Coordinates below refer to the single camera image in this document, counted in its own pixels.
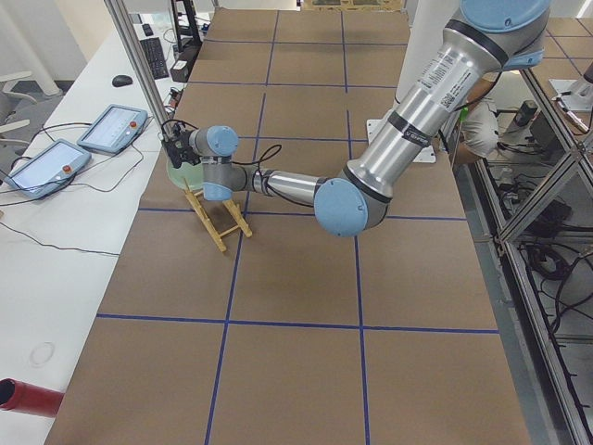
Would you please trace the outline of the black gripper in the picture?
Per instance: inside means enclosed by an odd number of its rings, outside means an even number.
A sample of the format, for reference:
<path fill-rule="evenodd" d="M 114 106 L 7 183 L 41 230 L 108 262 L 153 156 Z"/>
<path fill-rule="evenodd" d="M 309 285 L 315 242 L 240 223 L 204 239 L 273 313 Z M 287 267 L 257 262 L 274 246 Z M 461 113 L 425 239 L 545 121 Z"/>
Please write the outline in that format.
<path fill-rule="evenodd" d="M 191 165 L 199 164 L 199 157 L 191 157 L 190 135 L 189 131 L 184 130 L 169 136 L 166 140 L 166 152 L 174 169 L 181 167 L 181 160 L 187 160 Z"/>

